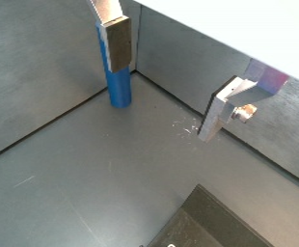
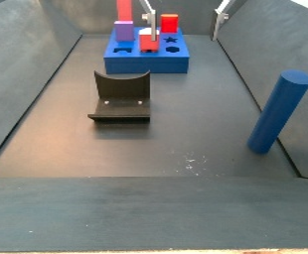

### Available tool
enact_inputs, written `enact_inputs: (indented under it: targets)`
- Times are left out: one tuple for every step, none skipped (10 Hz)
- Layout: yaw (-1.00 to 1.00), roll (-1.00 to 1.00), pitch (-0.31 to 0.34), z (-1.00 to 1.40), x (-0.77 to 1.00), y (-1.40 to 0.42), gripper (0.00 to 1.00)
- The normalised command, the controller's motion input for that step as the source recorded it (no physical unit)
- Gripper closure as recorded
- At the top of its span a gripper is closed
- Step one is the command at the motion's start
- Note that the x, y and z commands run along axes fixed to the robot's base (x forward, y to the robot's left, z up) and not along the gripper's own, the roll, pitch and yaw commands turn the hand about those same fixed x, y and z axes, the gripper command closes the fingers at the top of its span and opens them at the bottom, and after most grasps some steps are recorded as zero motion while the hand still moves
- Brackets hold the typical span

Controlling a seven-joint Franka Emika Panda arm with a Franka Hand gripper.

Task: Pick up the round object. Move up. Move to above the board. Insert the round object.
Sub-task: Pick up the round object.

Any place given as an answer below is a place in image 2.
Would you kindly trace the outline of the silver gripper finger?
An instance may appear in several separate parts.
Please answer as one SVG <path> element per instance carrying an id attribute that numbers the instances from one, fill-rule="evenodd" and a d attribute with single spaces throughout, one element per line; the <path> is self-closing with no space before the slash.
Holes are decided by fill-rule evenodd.
<path id="1" fill-rule="evenodd" d="M 213 41 L 218 38 L 221 24 L 229 18 L 229 9 L 234 1 L 235 0 L 222 0 L 219 7 L 214 10 L 214 24 L 213 24 L 213 34 L 211 34 Z"/>
<path id="2" fill-rule="evenodd" d="M 148 0 L 138 0 L 144 10 L 142 19 L 150 25 L 151 41 L 156 41 L 156 11 L 152 9 Z"/>

